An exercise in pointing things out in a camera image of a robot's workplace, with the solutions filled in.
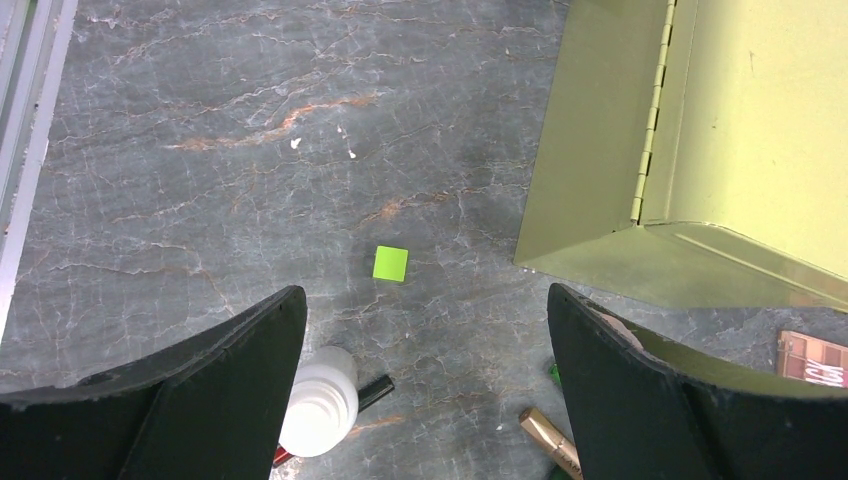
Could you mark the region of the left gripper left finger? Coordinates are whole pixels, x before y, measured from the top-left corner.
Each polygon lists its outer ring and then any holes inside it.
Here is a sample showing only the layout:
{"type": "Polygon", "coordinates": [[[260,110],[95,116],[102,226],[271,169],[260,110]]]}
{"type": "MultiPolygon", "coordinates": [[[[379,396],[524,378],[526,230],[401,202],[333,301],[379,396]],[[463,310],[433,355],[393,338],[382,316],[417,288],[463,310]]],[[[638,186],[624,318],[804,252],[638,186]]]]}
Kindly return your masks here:
{"type": "Polygon", "coordinates": [[[266,479],[307,320],[286,287],[68,387],[1,397],[5,479],[266,479]]]}

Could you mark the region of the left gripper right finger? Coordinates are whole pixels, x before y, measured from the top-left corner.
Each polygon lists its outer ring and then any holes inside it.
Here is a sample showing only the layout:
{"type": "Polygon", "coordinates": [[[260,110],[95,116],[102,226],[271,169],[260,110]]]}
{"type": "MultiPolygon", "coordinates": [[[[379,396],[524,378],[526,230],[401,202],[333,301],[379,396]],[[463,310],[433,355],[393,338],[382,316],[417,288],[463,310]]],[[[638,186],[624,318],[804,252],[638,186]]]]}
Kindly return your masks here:
{"type": "Polygon", "coordinates": [[[547,319],[588,479],[843,479],[847,392],[716,358],[562,284],[547,319]]]}

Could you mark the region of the copper lipstick tube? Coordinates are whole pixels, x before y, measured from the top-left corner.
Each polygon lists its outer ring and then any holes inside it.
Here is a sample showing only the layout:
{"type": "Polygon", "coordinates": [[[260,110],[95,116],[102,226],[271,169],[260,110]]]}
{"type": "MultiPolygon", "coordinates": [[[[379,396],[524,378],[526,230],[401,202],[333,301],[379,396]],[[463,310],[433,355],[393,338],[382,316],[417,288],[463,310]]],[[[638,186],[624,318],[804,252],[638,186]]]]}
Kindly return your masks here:
{"type": "Polygon", "coordinates": [[[519,424],[571,479],[584,479],[576,446],[539,409],[524,410],[519,424]]]}

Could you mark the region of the green makeup organizer box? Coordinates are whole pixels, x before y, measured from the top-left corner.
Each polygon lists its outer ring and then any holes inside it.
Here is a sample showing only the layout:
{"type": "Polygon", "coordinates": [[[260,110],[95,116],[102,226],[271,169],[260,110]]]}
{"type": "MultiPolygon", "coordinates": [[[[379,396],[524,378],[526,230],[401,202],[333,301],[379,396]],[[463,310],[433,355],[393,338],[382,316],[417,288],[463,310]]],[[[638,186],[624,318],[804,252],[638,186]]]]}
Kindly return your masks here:
{"type": "Polygon", "coordinates": [[[672,308],[847,307],[847,5],[574,1],[517,265],[672,308]]]}

